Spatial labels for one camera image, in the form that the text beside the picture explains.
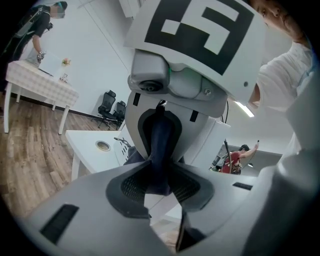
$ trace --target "man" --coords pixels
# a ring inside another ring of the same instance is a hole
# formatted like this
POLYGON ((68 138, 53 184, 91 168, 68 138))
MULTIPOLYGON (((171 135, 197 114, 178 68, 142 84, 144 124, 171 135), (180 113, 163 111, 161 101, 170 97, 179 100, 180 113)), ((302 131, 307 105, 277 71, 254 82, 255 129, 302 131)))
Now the man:
MULTIPOLYGON (((312 67, 312 51, 307 37, 297 22, 281 4, 274 0, 249 0, 249 4, 262 15, 265 23, 292 38, 288 52, 274 58, 260 68, 249 105, 267 107, 285 112, 302 91, 300 86, 312 67)), ((301 146, 293 135, 284 157, 299 151, 301 146)))
MULTIPOLYGON (((50 24, 50 18, 61 19, 65 16, 65 10, 68 4, 65 1, 56 2, 52 6, 40 5, 33 7, 29 13, 21 21, 21 25, 17 28, 16 33, 21 27, 30 20, 31 17, 42 8, 42 12, 35 18, 33 25, 22 37, 14 36, 9 42, 7 48, 1 53, 0 57, 0 92, 4 92, 7 87, 6 73, 7 67, 10 62, 17 61, 20 59, 25 46, 32 39, 32 44, 38 55, 44 55, 43 49, 41 48, 40 38, 44 31, 48 29, 50 24)), ((0 107, 0 115, 3 114, 3 110, 0 107)))
MULTIPOLYGON (((232 174, 241 174, 241 164, 240 159, 251 157, 259 148, 259 144, 255 144, 253 149, 249 149, 248 145, 242 145, 238 151, 230 153, 231 157, 231 173, 232 174)), ((225 162, 222 166, 221 172, 225 174, 230 173, 230 164, 229 157, 225 159, 225 162)))

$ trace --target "white shirt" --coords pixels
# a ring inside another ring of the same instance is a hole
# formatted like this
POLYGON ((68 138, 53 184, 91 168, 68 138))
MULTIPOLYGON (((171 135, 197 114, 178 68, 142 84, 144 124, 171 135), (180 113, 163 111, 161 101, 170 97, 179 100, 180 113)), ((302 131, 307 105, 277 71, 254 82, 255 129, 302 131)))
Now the white shirt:
MULTIPOLYGON (((312 51, 300 43, 293 42, 288 52, 260 68, 256 82, 260 90, 260 102, 254 102, 250 106, 285 112, 302 91, 298 86, 301 84, 302 76, 311 66, 312 51)), ((280 161, 300 149, 299 141, 293 134, 280 161)))

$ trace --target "checkered tablecloth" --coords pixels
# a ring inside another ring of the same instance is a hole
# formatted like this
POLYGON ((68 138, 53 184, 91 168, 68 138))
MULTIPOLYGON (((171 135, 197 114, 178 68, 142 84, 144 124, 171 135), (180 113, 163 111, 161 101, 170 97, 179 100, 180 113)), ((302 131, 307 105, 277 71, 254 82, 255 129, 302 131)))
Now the checkered tablecloth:
POLYGON ((9 63, 5 79, 12 84, 48 99, 64 103, 69 107, 72 107, 79 98, 79 94, 71 85, 55 80, 26 60, 9 63))

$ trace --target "office chair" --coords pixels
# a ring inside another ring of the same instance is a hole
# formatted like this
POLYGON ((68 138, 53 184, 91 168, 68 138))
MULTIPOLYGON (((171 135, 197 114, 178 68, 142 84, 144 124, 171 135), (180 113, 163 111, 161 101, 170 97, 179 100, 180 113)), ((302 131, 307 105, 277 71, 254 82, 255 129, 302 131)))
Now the office chair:
POLYGON ((117 121, 117 118, 110 113, 113 104, 116 101, 116 94, 110 90, 109 92, 105 92, 103 95, 103 100, 101 106, 98 107, 98 113, 102 115, 102 121, 98 125, 100 128, 101 124, 104 123, 108 129, 110 130, 109 122, 117 121))
POLYGON ((124 103, 123 101, 117 102, 113 113, 116 118, 116 129, 118 129, 121 126, 122 122, 125 120, 125 113, 126 103, 124 103))

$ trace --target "red shirt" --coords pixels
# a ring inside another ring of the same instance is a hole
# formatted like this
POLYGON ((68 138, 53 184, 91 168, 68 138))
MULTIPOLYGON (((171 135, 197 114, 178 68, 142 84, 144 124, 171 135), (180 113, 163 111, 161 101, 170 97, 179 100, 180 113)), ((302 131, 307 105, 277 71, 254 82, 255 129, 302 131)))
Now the red shirt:
MULTIPOLYGON (((230 153, 232 165, 238 163, 238 161, 240 160, 240 158, 239 158, 240 155, 241 155, 241 152, 239 152, 239 151, 235 151, 235 152, 230 153)), ((230 173, 229 157, 226 158, 221 171, 225 174, 230 173)))

